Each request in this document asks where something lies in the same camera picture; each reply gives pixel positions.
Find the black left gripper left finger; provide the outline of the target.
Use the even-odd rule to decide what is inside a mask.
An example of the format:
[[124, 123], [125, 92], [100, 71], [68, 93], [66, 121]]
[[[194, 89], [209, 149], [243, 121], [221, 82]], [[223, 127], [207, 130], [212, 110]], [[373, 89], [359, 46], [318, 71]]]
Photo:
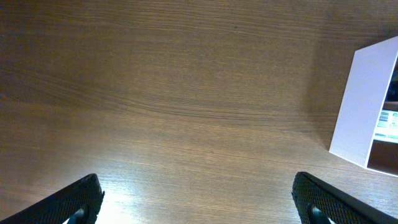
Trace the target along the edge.
[[1, 223], [95, 224], [103, 199], [98, 176], [88, 174]]

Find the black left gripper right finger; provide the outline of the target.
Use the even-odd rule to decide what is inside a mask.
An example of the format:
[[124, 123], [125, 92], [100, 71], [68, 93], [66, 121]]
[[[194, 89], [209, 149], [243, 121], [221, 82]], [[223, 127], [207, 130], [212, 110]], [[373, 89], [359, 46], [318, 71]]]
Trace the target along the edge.
[[397, 223], [397, 219], [308, 172], [298, 172], [292, 198], [302, 223]]

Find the green white soap box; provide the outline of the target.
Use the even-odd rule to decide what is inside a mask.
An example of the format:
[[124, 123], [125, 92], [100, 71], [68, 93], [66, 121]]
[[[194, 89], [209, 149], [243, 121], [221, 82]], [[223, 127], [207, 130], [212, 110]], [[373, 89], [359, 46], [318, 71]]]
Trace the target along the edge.
[[377, 126], [374, 130], [374, 140], [397, 144], [398, 135], [396, 111], [381, 111]]

